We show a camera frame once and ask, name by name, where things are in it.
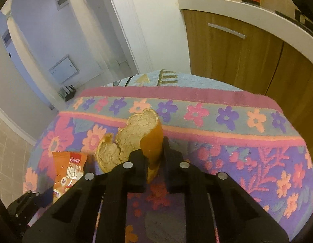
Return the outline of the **black glass gas stove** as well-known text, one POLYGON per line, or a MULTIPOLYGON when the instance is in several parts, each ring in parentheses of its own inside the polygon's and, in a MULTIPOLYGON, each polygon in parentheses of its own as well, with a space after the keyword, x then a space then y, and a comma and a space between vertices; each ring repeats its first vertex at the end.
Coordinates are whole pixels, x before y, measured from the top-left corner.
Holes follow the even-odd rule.
POLYGON ((297 25, 299 28, 303 29, 306 33, 310 34, 313 37, 313 22, 310 19, 307 19, 305 15, 303 15, 302 12, 300 12, 299 10, 295 9, 295 15, 293 18, 279 11, 275 11, 275 13, 276 15, 279 15, 297 25))

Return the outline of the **floral cloth covered table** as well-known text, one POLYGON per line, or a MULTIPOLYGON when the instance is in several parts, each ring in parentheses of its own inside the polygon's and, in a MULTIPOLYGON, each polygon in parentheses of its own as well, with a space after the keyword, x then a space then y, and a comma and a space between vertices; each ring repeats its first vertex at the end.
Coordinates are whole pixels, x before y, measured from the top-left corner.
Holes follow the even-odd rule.
POLYGON ((51 189, 54 152, 93 155, 105 134, 117 134, 146 108, 158 114, 172 149, 204 172, 229 174, 290 239, 310 219, 311 156, 279 105, 220 81, 167 70, 82 91, 36 142, 23 191, 51 189))

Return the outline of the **orange snack bag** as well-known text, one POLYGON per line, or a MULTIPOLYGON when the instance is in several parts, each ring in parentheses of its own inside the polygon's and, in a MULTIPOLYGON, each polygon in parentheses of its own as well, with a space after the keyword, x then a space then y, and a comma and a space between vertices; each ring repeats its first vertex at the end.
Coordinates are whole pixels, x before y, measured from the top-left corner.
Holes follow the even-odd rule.
POLYGON ((64 195, 83 175, 87 155, 80 152, 53 152, 56 177, 53 186, 53 203, 64 195))

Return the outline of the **white wall panel box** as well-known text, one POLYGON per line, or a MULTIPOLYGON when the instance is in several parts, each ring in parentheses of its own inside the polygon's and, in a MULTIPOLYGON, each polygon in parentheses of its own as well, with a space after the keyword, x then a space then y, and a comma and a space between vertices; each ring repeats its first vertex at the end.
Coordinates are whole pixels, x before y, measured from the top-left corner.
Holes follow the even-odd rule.
POLYGON ((58 84, 63 84, 68 79, 79 73, 78 69, 70 60, 68 55, 57 62, 51 69, 49 69, 49 72, 58 84))

